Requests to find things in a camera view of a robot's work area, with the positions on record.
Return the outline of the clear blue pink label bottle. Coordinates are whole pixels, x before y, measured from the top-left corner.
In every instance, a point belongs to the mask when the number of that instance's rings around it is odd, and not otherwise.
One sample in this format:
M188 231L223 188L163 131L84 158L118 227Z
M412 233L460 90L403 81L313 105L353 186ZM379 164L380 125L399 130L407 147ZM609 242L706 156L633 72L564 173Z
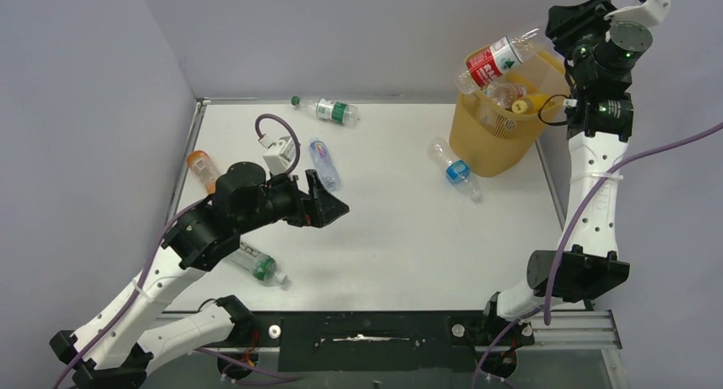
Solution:
M309 141L308 149L314 168L325 188L329 191L340 189L340 177L327 145L315 137Z

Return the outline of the yellow juice bottle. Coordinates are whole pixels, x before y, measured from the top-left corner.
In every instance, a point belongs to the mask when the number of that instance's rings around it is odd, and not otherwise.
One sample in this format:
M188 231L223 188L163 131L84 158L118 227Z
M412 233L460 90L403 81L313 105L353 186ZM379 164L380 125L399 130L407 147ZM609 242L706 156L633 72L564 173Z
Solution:
M519 97L510 106L515 114L537 113L551 96L547 94L534 93Z

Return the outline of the green cap bottle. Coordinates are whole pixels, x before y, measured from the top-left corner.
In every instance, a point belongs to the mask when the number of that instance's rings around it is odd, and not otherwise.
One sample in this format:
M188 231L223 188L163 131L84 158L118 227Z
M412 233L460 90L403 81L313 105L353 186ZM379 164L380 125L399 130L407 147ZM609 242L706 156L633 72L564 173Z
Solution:
M324 97L293 96L291 105L298 111L327 123L355 127L360 121L356 106Z

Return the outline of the red label bottle sideways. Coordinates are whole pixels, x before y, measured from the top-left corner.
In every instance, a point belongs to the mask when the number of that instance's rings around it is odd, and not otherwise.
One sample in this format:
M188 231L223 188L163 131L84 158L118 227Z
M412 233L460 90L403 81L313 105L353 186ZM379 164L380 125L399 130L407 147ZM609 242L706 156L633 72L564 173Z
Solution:
M469 95L506 76L544 50L546 40L544 30L537 26L481 48L463 61L455 80L458 90Z

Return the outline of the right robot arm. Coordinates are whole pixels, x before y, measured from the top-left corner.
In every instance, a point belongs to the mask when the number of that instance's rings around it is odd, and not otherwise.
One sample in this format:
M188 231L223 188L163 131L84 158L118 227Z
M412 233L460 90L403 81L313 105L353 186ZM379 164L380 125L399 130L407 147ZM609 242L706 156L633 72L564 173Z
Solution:
M616 197L632 135L632 71L651 47L649 23L611 0L549 9L546 35L564 58L570 151L568 217L557 248L531 253L524 279L489 299L479 330L499 344L513 324L562 303L596 299L628 279L618 257Z

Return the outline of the large clear unlabelled bottle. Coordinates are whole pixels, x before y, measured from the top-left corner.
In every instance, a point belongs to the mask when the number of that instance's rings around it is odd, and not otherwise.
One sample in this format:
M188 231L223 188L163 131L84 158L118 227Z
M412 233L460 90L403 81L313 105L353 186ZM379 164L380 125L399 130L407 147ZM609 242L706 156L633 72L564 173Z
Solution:
M492 82L483 88L483 93L500 107L509 110L515 101L528 94L528 89L523 84Z

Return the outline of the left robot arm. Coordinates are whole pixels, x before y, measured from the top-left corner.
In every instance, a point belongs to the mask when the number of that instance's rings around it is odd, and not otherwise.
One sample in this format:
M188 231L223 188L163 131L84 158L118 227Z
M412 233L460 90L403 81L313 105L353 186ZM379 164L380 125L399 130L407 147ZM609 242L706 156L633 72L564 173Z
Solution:
M240 237L283 221L325 227L349 207L325 189L316 171L309 188L295 176L269 176L239 162L217 179L213 194L179 212L165 226L140 273L95 317L50 340L77 388L137 388L157 368L205 345L252 334L252 313L233 295L191 316L154 328L157 317L187 287L240 246Z

